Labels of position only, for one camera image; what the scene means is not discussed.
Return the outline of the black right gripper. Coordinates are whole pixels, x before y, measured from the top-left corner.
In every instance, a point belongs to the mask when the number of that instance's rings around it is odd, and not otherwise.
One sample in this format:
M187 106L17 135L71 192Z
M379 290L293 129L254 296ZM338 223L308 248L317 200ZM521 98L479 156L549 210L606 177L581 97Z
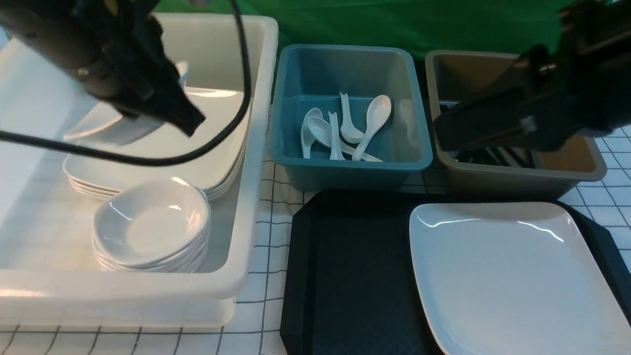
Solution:
M515 146L554 151L574 135L602 137L629 124L630 20L628 0L559 10L555 52L535 45L512 64L523 97Z

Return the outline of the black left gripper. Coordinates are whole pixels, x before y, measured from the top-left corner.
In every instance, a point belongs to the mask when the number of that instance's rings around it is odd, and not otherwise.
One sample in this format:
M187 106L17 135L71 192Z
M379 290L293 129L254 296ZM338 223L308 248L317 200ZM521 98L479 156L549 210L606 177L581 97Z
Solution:
M123 85L122 93L100 102L120 114L149 116L175 126L191 136L205 121L191 103L184 86L188 64L174 64L165 54L162 25L151 14L140 15L123 27L124 45L113 51L113 74Z

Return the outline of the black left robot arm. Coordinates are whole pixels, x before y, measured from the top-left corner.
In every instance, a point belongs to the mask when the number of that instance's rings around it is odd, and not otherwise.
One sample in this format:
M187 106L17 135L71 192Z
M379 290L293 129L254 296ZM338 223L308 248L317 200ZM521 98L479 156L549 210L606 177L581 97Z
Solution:
M205 120L167 58L156 0L3 0L1 26L132 119L146 116L191 136Z

